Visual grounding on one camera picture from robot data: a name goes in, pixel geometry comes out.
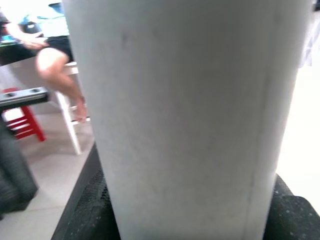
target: hand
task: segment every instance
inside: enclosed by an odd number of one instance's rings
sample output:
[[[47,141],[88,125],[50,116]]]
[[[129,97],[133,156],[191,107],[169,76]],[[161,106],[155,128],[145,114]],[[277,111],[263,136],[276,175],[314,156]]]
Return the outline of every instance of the hand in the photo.
[[[32,50],[40,50],[44,47],[48,46],[47,37],[39,37],[42,35],[42,32],[37,32],[33,34],[26,34],[25,37],[22,39],[23,45],[27,49]]]

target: white stool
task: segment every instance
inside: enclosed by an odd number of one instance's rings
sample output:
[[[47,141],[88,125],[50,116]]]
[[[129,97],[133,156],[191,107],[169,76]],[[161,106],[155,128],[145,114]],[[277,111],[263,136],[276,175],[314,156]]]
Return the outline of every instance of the white stool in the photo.
[[[67,75],[78,74],[77,63],[75,61],[67,63],[64,66],[64,73]],[[63,95],[61,92],[56,91],[55,95],[56,95],[58,102],[60,104],[60,109],[61,109],[64,121],[65,121],[66,128],[69,132],[71,142],[74,147],[74,151],[77,155],[80,155],[81,154],[81,147],[80,147],[80,144],[79,144],[79,141],[77,138],[77,134],[76,134],[76,131],[74,128],[74,126],[79,124],[79,122],[73,120],[73,118],[71,117],[73,115],[72,111],[77,109],[77,107],[71,106],[69,98],[67,96]]]

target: black shorts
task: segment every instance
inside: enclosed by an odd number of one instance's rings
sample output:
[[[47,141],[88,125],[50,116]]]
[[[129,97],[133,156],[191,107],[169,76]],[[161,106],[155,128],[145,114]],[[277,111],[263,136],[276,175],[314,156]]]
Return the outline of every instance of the black shorts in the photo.
[[[74,61],[74,55],[69,41],[69,36],[50,36],[46,40],[47,48],[60,50],[69,57],[69,63]]]

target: tiled floor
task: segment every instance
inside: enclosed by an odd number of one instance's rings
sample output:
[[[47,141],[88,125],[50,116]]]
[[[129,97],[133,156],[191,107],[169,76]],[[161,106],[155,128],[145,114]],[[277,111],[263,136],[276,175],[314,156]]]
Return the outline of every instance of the tiled floor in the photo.
[[[74,154],[60,114],[37,116],[47,140],[29,136],[19,140],[39,192],[26,211],[5,215],[1,240],[50,240],[94,142],[90,123],[76,126],[83,153]]]
[[[306,198],[320,214],[320,71],[316,68],[305,67],[298,73],[277,172],[293,194]]]

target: person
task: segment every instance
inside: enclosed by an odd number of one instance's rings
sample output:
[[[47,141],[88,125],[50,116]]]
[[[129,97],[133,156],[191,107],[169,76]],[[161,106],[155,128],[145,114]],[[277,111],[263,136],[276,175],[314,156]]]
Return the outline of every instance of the person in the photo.
[[[85,99],[77,84],[64,73],[65,64],[74,60],[69,30],[61,1],[37,0],[6,1],[2,6],[9,23],[6,29],[24,46],[36,51],[36,69],[39,75],[55,90],[75,100],[76,120],[84,121],[87,117]],[[26,33],[23,26],[35,24],[40,32]]]

